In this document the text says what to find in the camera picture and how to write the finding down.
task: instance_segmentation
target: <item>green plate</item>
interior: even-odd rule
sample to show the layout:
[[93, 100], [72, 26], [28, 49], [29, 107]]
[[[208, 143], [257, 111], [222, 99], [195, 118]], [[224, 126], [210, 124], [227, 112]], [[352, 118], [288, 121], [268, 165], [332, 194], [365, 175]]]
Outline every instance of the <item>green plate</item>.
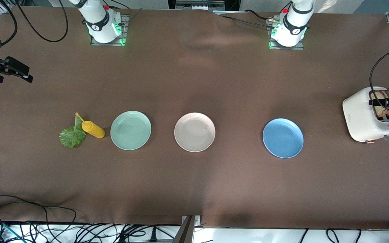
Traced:
[[142, 112], [124, 112], [112, 123], [111, 139], [120, 149], [134, 150], [147, 143], [151, 135], [151, 122]]

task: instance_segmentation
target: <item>tabletop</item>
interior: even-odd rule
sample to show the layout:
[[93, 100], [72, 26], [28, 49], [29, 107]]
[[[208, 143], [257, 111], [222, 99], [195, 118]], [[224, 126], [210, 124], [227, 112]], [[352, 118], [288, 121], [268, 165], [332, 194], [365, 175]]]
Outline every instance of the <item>tabletop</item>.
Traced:
[[[304, 50], [284, 51], [268, 48], [265, 29], [203, 10], [141, 10], [125, 46], [90, 46], [79, 11], [66, 10], [67, 37], [48, 43], [14, 9], [19, 31], [0, 58], [28, 65], [34, 81], [0, 84], [0, 194], [73, 208], [77, 222], [181, 223], [200, 214], [208, 226], [389, 228], [389, 142], [352, 140], [341, 108], [389, 51], [384, 16], [314, 14]], [[25, 12], [43, 36], [64, 33], [60, 8]], [[231, 16], [263, 24], [250, 13]], [[2, 16], [1, 39], [12, 30]], [[389, 57], [373, 82], [389, 87]], [[130, 110], [151, 120], [152, 134], [124, 151], [108, 134]], [[75, 112], [107, 135], [61, 145]], [[216, 128], [199, 153], [173, 134], [190, 112]], [[304, 134], [303, 150], [287, 160], [262, 142], [266, 123], [279, 117]], [[41, 209], [22, 205], [0, 216], [44, 220]], [[54, 209], [49, 220], [71, 215]]]

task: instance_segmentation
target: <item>white plate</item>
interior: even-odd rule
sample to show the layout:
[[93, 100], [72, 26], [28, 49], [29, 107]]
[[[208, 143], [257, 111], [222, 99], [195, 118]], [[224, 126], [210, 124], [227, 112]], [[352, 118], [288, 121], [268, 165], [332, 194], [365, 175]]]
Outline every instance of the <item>white plate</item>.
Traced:
[[181, 148], [189, 152], [201, 152], [213, 143], [216, 129], [206, 115], [189, 113], [178, 120], [174, 134]]

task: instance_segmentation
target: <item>yellow squeeze bottle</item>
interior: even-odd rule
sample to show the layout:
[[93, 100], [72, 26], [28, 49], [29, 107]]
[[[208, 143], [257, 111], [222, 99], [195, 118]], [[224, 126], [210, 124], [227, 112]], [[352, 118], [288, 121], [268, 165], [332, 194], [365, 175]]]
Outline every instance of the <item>yellow squeeze bottle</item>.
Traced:
[[82, 117], [80, 117], [79, 114], [77, 114], [77, 113], [76, 113], [76, 115], [83, 121], [83, 123], [82, 123], [82, 130], [83, 131], [88, 132], [89, 134], [91, 134], [97, 138], [102, 138], [105, 136], [105, 131], [101, 127], [97, 126], [92, 121], [89, 121], [89, 120], [84, 121], [82, 119]]

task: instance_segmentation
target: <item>plate rim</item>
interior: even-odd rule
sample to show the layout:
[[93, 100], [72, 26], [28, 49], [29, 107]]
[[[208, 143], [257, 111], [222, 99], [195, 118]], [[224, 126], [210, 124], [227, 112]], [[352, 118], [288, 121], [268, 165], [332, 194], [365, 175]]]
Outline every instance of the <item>plate rim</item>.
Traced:
[[[267, 146], [266, 143], [265, 143], [265, 129], [267, 128], [268, 124], [270, 124], [271, 122], [275, 122], [275, 121], [277, 122], [278, 120], [286, 121], [286, 123], [291, 124], [291, 125], [297, 127], [297, 128], [298, 128], [298, 131], [301, 133], [301, 138], [302, 138], [301, 148], [300, 148], [300, 150], [299, 150], [296, 154], [294, 154], [293, 156], [290, 156], [290, 157], [281, 157], [281, 156], [278, 156], [278, 155], [274, 154], [273, 152], [271, 152], [271, 150], [268, 148], [268, 146]], [[274, 155], [275, 157], [278, 157], [278, 158], [281, 158], [281, 159], [290, 159], [290, 158], [293, 158], [293, 157], [297, 156], [297, 155], [303, 150], [303, 147], [304, 147], [304, 134], [303, 134], [303, 131], [301, 130], [301, 128], [300, 128], [296, 123], [294, 123], [293, 121], [291, 121], [291, 120], [289, 120], [289, 119], [286, 119], [286, 118], [275, 118], [275, 119], [273, 119], [273, 120], [270, 120], [270, 121], [265, 125], [265, 127], [264, 127], [264, 129], [263, 129], [263, 131], [262, 131], [262, 142], [264, 143], [265, 148], [267, 148], [267, 150], [268, 150], [272, 155]]]
[[[122, 147], [120, 147], [119, 145], [117, 145], [116, 142], [114, 141], [114, 139], [112, 138], [112, 128], [114, 127], [115, 121], [116, 121], [119, 117], [121, 117], [122, 115], [124, 115], [124, 114], [126, 114], [126, 113], [130, 113], [130, 112], [135, 112], [135, 113], [137, 113], [137, 114], [139, 114], [139, 115], [141, 115], [141, 116], [144, 116], [144, 117], [147, 119], [148, 125], [149, 125], [149, 128], [150, 128], [150, 129], [149, 129], [150, 132], [149, 132], [148, 137], [147, 137], [147, 139], [145, 140], [145, 142], [144, 142], [142, 145], [140, 145], [139, 147], [134, 148], [134, 149], [122, 148]], [[150, 121], [150, 119], [147, 117], [147, 115], [145, 115], [144, 113], [139, 112], [139, 111], [126, 111], [126, 112], [121, 113], [120, 115], [118, 115], [118, 116], [114, 119], [114, 121], [112, 122], [112, 125], [111, 125], [111, 129], [110, 129], [110, 131], [109, 131], [109, 134], [110, 134], [110, 137], [111, 137], [112, 142], [114, 143], [114, 145], [115, 145], [116, 147], [118, 147], [118, 148], [120, 148], [120, 149], [122, 149], [122, 150], [125, 150], [125, 151], [133, 151], [133, 150], [136, 150], [136, 149], [141, 148], [142, 146], [144, 146], [144, 145], [148, 142], [148, 140], [149, 140], [150, 137], [151, 137], [151, 132], [152, 132], [151, 121]]]
[[[211, 141], [211, 143], [210, 143], [206, 148], [204, 148], [204, 149], [202, 149], [202, 150], [199, 150], [199, 151], [190, 151], [190, 150], [185, 149], [184, 147], [182, 147], [181, 144], [179, 144], [179, 142], [178, 142], [178, 140], [177, 140], [177, 138], [176, 138], [176, 127], [177, 127], [177, 125], [178, 125], [179, 123], [182, 123], [182, 122], [183, 122], [184, 120], [186, 120], [187, 118], [193, 117], [193, 116], [195, 116], [195, 115], [200, 116], [200, 117], [203, 117], [203, 118], [206, 118], [207, 120], [211, 121], [212, 128], [214, 129], [214, 131], [213, 131], [213, 140]], [[208, 117], [207, 115], [202, 114], [202, 113], [199, 113], [199, 112], [190, 112], [190, 113], [187, 113], [187, 114], [183, 115], [183, 116], [182, 116], [181, 118], [179, 118], [178, 121], [175, 123], [175, 127], [174, 127], [174, 130], [173, 130], [173, 136], [174, 136], [174, 138], [175, 138], [176, 143], [178, 144], [178, 146], [179, 146], [180, 148], [182, 148], [182, 149], [184, 149], [185, 151], [188, 151], [188, 152], [198, 153], [198, 152], [205, 151], [207, 148], [209, 148], [209, 147], [213, 144], [214, 140], [216, 139], [216, 126], [214, 125], [213, 120], [211, 120], [211, 118]]]

